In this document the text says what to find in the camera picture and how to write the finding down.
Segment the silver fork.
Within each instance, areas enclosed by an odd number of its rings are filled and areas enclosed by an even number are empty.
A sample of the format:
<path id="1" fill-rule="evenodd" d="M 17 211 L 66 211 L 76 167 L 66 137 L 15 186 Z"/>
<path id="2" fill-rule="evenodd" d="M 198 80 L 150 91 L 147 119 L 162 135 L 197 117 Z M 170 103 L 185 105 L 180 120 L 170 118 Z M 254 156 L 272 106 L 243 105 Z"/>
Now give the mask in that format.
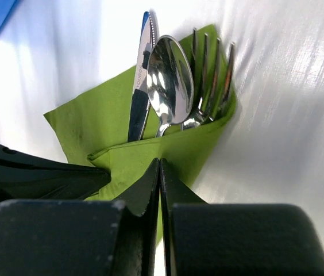
<path id="1" fill-rule="evenodd" d="M 221 39 L 217 37 L 215 46 L 211 47 L 209 34 L 204 32 L 201 36 L 193 29 L 190 66 L 195 103 L 190 115 L 181 123 L 181 130 L 197 128 L 224 116 L 231 93 L 235 53 L 235 43 L 231 43 L 225 61 Z"/>

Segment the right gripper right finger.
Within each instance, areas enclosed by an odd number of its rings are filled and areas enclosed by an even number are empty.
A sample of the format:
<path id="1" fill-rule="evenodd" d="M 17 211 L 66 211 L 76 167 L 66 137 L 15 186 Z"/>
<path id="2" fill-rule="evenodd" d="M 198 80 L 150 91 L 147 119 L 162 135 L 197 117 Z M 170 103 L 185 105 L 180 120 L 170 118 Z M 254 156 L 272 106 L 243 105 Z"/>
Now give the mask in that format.
<path id="1" fill-rule="evenodd" d="M 290 204 L 208 204 L 160 163 L 167 275 L 324 275 L 309 216 Z"/>

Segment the silver spoon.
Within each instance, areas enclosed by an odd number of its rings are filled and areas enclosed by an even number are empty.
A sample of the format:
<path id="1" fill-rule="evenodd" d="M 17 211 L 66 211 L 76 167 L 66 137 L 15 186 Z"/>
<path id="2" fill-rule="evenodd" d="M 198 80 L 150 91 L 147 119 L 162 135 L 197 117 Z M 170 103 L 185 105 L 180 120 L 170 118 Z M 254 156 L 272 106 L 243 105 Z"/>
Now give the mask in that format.
<path id="1" fill-rule="evenodd" d="M 147 94 L 158 119 L 156 137 L 190 115 L 194 81 L 190 64 L 180 43 L 170 35 L 161 36 L 153 47 L 146 73 Z"/>

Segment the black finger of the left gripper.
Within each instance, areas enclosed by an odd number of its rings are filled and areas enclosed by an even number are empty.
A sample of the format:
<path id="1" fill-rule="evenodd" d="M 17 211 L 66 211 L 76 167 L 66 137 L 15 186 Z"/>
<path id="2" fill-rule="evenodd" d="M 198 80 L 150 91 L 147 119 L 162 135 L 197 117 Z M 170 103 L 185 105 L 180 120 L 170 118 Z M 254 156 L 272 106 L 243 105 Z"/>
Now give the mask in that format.
<path id="1" fill-rule="evenodd" d="M 110 181 L 110 172 L 103 168 L 60 163 L 0 144 L 0 202 L 84 200 Z"/>

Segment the silver table knife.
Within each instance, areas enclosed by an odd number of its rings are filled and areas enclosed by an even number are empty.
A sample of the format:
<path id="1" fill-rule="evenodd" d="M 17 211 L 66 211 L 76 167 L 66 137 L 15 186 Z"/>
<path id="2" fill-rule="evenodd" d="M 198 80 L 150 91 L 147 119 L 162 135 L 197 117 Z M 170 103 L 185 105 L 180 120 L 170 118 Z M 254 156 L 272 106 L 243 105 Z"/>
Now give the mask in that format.
<path id="1" fill-rule="evenodd" d="M 132 100 L 130 106 L 128 142 L 141 140 L 148 118 L 150 102 L 147 95 L 146 71 L 149 56 L 159 37 L 159 29 L 154 11 L 146 11 L 142 19 L 140 43 L 136 70 L 133 82 Z"/>

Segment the green paper napkin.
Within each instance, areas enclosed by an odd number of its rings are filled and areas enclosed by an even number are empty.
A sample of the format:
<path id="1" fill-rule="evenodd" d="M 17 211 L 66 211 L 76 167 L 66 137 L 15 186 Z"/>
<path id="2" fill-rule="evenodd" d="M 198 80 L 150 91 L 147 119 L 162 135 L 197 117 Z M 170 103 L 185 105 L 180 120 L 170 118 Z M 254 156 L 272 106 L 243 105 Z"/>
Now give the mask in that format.
<path id="1" fill-rule="evenodd" d="M 158 138 L 159 121 L 151 110 L 142 140 L 128 143 L 134 75 L 131 67 L 44 115 L 69 163 L 110 172 L 110 183 L 92 193 L 90 201 L 118 197 L 154 158 L 168 160 L 179 179 L 192 186 L 236 111 L 237 98 L 231 91 L 222 118 L 184 131 L 175 125 Z"/>

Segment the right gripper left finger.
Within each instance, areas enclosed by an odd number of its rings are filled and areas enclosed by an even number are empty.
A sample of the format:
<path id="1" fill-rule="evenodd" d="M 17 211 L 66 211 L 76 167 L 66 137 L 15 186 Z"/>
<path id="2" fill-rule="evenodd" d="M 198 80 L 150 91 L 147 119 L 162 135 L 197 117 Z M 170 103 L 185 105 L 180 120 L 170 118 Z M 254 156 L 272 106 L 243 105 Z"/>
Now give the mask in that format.
<path id="1" fill-rule="evenodd" d="M 0 275 L 152 275 L 158 159 L 112 201 L 0 203 Z"/>

